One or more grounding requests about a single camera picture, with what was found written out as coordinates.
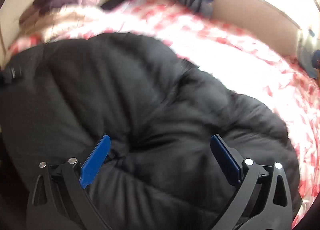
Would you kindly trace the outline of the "black puffer down jacket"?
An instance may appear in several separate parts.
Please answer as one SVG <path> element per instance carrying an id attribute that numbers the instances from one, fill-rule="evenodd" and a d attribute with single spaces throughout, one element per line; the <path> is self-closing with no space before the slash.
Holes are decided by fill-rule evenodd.
<path id="1" fill-rule="evenodd" d="M 89 197 L 112 229 L 208 229 L 234 194 L 212 152 L 218 134 L 258 164 L 284 166 L 302 204 L 285 122 L 161 41 L 106 33 L 32 47 L 1 71 L 1 130 L 27 190 L 103 135 L 111 152 Z"/>

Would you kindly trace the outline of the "red white checkered plastic sheet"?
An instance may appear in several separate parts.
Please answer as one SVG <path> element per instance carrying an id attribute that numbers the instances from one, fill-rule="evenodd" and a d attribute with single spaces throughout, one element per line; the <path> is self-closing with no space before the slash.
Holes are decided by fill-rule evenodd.
<path id="1" fill-rule="evenodd" d="M 302 204 L 293 221 L 298 225 L 319 195 L 319 87 L 299 67 L 297 57 L 282 57 L 246 30 L 192 14 L 173 0 L 126 0 L 110 11 L 103 11 L 106 13 L 103 19 L 49 42 L 89 39 L 110 32 L 151 36 L 229 89 L 266 104 L 286 123 L 298 156 Z M 41 43 L 44 42 L 36 35 L 19 34 L 9 46 L 2 65 Z"/>

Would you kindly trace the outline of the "blue patterned curtain right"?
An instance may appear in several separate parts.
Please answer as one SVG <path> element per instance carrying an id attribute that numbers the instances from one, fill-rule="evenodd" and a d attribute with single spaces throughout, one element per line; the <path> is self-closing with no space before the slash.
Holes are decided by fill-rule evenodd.
<path id="1" fill-rule="evenodd" d="M 319 56 L 319 38 L 312 29 L 301 30 L 297 46 L 297 59 L 299 65 L 310 78 L 317 79 L 318 68 L 313 55 Z"/>

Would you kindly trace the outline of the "cream beige pillow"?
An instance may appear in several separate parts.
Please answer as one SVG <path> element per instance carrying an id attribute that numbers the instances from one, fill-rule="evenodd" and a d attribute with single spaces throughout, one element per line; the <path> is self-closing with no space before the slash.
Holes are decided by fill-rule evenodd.
<path id="1" fill-rule="evenodd" d="M 106 13 L 97 6 L 64 5 L 42 13 L 30 7 L 19 19 L 20 35 L 36 35 L 40 41 L 47 43 L 75 28 L 87 23 L 101 20 Z"/>

